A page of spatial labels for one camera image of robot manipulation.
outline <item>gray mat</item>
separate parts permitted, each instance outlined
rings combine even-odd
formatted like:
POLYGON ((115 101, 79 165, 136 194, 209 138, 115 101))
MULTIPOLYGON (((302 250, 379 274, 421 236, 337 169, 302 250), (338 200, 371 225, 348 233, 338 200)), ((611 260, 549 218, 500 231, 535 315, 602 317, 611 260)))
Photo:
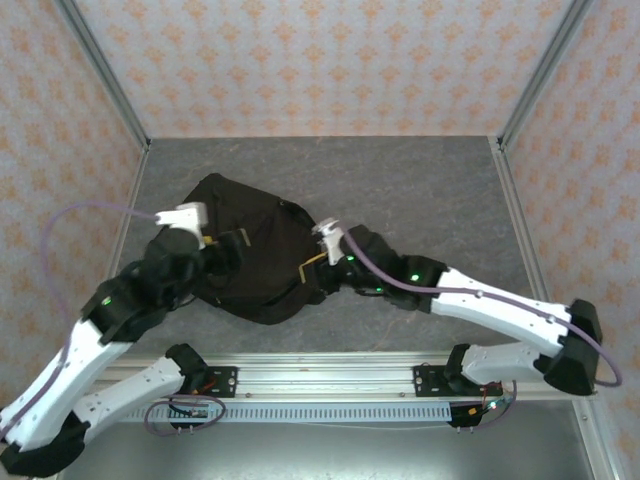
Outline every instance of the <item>gray mat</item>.
MULTIPOLYGON (((316 221, 333 216, 382 233, 399 253, 429 256, 477 280, 530 295, 524 264, 485 137, 331 137, 156 140, 136 208, 173 208, 212 172, 282 196, 316 221)), ((131 222, 121 266, 157 227, 131 222)), ((508 339, 462 320, 397 310, 345 289, 276 326, 196 301, 134 347, 201 354, 447 350, 508 339)))

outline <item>orange floral wallpaper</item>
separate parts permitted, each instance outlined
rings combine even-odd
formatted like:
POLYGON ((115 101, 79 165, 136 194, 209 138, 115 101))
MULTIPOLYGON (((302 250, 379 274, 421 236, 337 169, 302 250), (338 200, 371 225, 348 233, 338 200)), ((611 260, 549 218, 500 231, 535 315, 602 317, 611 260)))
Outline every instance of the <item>orange floral wallpaper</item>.
POLYGON ((640 471, 639 132, 640 9, 596 0, 509 160, 555 300, 593 301, 623 368, 626 385, 603 395, 629 472, 640 471))
POLYGON ((570 0, 79 0, 152 138, 501 133, 570 0))
MULTIPOLYGON (((54 2, 4 0, 0 29, 3 405, 33 381, 69 331, 41 279, 41 229, 71 203, 126 202, 140 148, 54 2)), ((78 211, 54 229, 50 264, 76 309, 103 278, 119 220, 117 213, 78 211)))

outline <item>wire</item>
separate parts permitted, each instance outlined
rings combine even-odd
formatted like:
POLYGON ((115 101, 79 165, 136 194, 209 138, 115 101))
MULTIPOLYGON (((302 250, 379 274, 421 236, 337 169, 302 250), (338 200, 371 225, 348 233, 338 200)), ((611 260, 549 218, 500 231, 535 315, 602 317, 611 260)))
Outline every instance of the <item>wire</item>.
POLYGON ((481 403, 481 405, 482 405, 482 408, 483 408, 483 409, 484 409, 484 404, 485 404, 485 402, 487 401, 487 392, 488 392, 488 391, 489 391, 489 387, 487 387, 487 386, 485 386, 485 387, 482 389, 482 403, 481 403))
POLYGON ((447 424, 437 424, 424 427, 371 427, 364 425, 341 425, 336 423, 307 423, 307 422, 286 422, 287 425, 308 425, 312 427, 334 427, 334 428, 351 428, 354 430, 382 430, 385 432, 410 432, 412 430, 431 430, 435 428, 449 427, 447 424))
POLYGON ((489 421, 487 423, 481 423, 477 427, 463 428, 461 430, 469 430, 469 431, 480 430, 480 429, 484 429, 484 428, 487 428, 487 427, 493 427, 493 426, 496 425, 496 423, 504 421, 504 419, 507 417, 507 414, 511 413, 513 411, 513 404, 516 402, 517 396, 518 396, 518 384, 514 380, 513 381, 513 392, 511 394, 511 399, 507 402, 507 405, 504 407, 504 410, 502 410, 502 413, 498 417, 494 418, 493 420, 491 420, 491 421, 489 421))
MULTIPOLYGON (((122 205, 117 205, 114 203, 107 202, 96 202, 96 201, 87 201, 81 203, 75 203, 70 205, 57 213, 55 213, 50 219, 47 225, 45 226, 42 237, 40 239, 40 264, 42 268, 42 273, 44 276, 44 281, 51 294, 52 298, 56 301, 58 310, 65 321, 72 322, 71 326, 75 323, 75 319, 73 319, 71 315, 71 311, 67 301, 64 299, 62 293, 58 290, 55 283, 53 282, 53 278, 51 275, 51 269, 49 268, 48 261, 48 242, 49 237, 53 231, 53 227, 56 222, 64 215, 69 213, 72 210, 76 210, 79 208, 86 207, 97 207, 97 208, 108 208, 111 210, 117 210, 119 212, 126 213, 128 215, 133 215, 140 218, 145 218, 147 220, 155 221, 157 219, 156 215, 151 215, 145 212, 140 212, 138 210, 134 210, 122 205)), ((40 387, 40 389, 31 397, 24 406, 16 412, 16 414, 7 422, 2 430, 0 430, 0 439, 5 438, 7 434, 11 431, 11 429, 27 414, 27 412, 40 401, 40 399, 49 391, 49 389, 53 386, 53 384, 58 380, 62 369, 64 368, 65 363, 67 362, 67 358, 69 357, 69 350, 71 348, 71 335, 67 337, 65 340, 64 346, 60 352, 60 356, 58 359, 58 363, 56 364, 53 372, 51 372, 51 376, 47 379, 46 382, 40 387)))
MULTIPOLYGON (((510 412, 511 410, 513 410, 512 404, 515 403, 516 398, 518 396, 518 385, 516 384, 516 381, 513 381, 513 392, 511 394, 511 398, 506 399, 505 397, 502 397, 501 400, 506 401, 506 406, 504 407, 504 410, 502 410, 502 413, 500 413, 500 415, 496 418, 494 418, 493 420, 490 420, 489 422, 485 423, 485 424, 480 424, 477 427, 461 427, 460 431, 470 431, 470 432, 474 432, 478 429, 484 429, 487 427, 491 427, 494 426, 496 424, 496 422, 501 422, 504 420, 505 416, 507 415, 507 412, 510 412)), ((461 407, 464 405, 477 405, 478 402, 459 402, 459 403, 452 403, 452 406, 454 407, 461 407)), ((482 415, 484 416, 487 412, 483 411, 478 415, 482 415)))
POLYGON ((537 309, 535 307, 532 307, 530 305, 527 305, 525 303, 519 302, 518 300, 514 300, 514 299, 509 298, 509 297, 498 295, 497 293, 484 292, 484 291, 476 290, 476 289, 472 289, 472 288, 419 287, 417 285, 410 285, 408 283, 400 282, 399 280, 396 280, 395 278, 391 277, 390 275, 388 275, 387 273, 382 271, 380 268, 378 268, 376 266, 376 264, 373 263, 371 261, 371 259, 369 259, 369 257, 367 257, 367 255, 358 246, 358 244, 353 239, 353 237, 351 236, 349 231, 347 229, 343 229, 343 230, 344 230, 344 239, 347 242, 347 244, 349 245, 349 247, 351 248, 351 250, 353 251, 354 255, 356 257, 358 257, 358 260, 360 260, 375 275, 380 277, 380 279, 382 279, 383 281, 389 283, 390 285, 393 285, 394 287, 397 287, 397 288, 401 288, 401 289, 406 290, 408 292, 415 292, 415 293, 430 293, 430 294, 433 294, 433 293, 456 293, 456 294, 465 294, 465 295, 482 295, 483 297, 491 298, 492 300, 497 300, 499 302, 506 303, 508 305, 511 305, 511 306, 520 308, 522 310, 525 310, 525 311, 527 311, 529 313, 533 313, 534 315, 542 317, 545 320, 554 321, 557 324, 562 325, 563 327, 565 327, 568 330, 572 331, 573 333, 578 335, 580 338, 582 338, 582 340, 587 342, 589 344, 589 346, 591 346, 591 348, 593 348, 596 352, 598 352, 598 355, 600 355, 609 364, 609 367, 611 367, 611 370, 613 371, 613 374, 615 375, 616 379, 613 382, 597 380, 596 379, 595 383, 597 385, 601 385, 601 386, 604 386, 604 387, 619 387, 620 385, 622 385, 622 371, 620 370, 620 367, 618 367, 618 365, 613 360, 611 355, 609 355, 609 353, 604 348, 602 348, 602 346, 599 345, 598 342, 596 342, 593 338, 591 338, 589 335, 587 335, 581 328, 573 325, 572 323, 565 322, 564 320, 561 320, 561 319, 556 318, 556 317, 554 317, 552 315, 549 315, 547 312, 539 310, 539 309, 537 309))
POLYGON ((174 412, 180 414, 180 415, 184 415, 185 417, 191 417, 191 412, 188 410, 182 410, 181 408, 176 407, 175 405, 169 405, 169 408, 171 410, 173 410, 174 412))
MULTIPOLYGON (((195 399, 199 401, 205 400, 205 401, 215 402, 218 405, 220 405, 220 408, 221 408, 220 413, 216 415, 215 418, 207 422, 204 422, 202 425, 198 425, 197 427, 193 427, 193 426, 189 427, 190 432, 196 432, 198 430, 203 430, 205 428, 209 428, 213 426, 214 424, 218 423, 222 417, 224 417, 225 413, 227 413, 227 406, 224 404, 222 400, 216 397, 209 397, 204 395, 184 395, 184 394, 176 393, 171 395, 171 398, 182 398, 184 400, 195 399)), ((149 420, 149 416, 151 415, 151 412, 153 411, 153 409, 161 405, 168 405, 169 407, 171 407, 172 405, 180 406, 180 407, 201 407, 203 404, 197 403, 197 402, 174 402, 173 400, 160 400, 158 402, 153 403, 147 409, 146 413, 144 414, 144 428, 147 430, 147 432, 149 432, 152 435, 156 435, 158 437, 173 437, 175 435, 180 435, 182 430, 178 429, 178 430, 169 430, 166 432, 161 432, 159 430, 156 430, 152 426, 151 421, 149 420)))
POLYGON ((199 389, 195 393, 200 394, 200 395, 206 395, 205 392, 207 392, 208 390, 211 390, 215 386, 216 383, 218 383, 218 379, 214 377, 212 382, 207 383, 204 387, 202 387, 201 389, 199 389))

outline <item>dark fabric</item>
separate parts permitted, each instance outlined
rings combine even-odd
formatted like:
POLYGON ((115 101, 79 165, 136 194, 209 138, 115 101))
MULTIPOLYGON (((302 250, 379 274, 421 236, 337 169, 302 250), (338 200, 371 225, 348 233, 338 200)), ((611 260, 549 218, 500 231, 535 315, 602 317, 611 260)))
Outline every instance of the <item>dark fabric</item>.
POLYGON ((307 303, 324 298, 310 282, 302 284, 298 267, 320 253, 311 234, 315 222, 299 205, 214 173, 187 196, 203 202, 209 224, 203 235, 244 228, 251 246, 239 270, 209 274, 195 294, 202 300, 253 322, 272 325, 295 315, 307 303))

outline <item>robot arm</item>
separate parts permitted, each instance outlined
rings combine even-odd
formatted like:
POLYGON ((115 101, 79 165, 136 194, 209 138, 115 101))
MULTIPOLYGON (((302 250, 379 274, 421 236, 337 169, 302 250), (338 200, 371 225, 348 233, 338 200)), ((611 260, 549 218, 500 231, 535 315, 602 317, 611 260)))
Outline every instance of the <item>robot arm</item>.
POLYGON ((347 284, 359 294, 381 296, 401 309, 461 318, 520 341, 493 347, 456 345, 444 379, 434 379, 436 384, 446 382, 454 392, 466 395, 491 382, 544 380, 570 394, 593 393, 598 352, 565 326, 573 325, 601 344, 600 324, 591 303, 576 300, 565 306, 503 291, 442 262, 399 256, 379 234, 359 225, 349 233, 374 264, 366 266, 336 220, 325 220, 314 231, 327 253, 326 261, 315 267, 316 277, 332 286, 328 293, 347 284), (376 266, 386 278, 371 271, 376 266), (399 288, 400 283, 409 288, 399 288))
POLYGON ((204 272, 214 269, 211 264, 234 268, 242 261, 236 247, 243 235, 230 232, 222 241, 206 242, 200 231, 206 218, 196 203, 159 212, 156 223, 166 228, 147 245, 143 259, 97 288, 68 343, 0 412, 0 437, 8 444, 1 460, 10 474, 53 475, 131 410, 206 383, 205 362, 188 345, 176 345, 139 374, 83 396, 110 363, 183 302, 204 272))

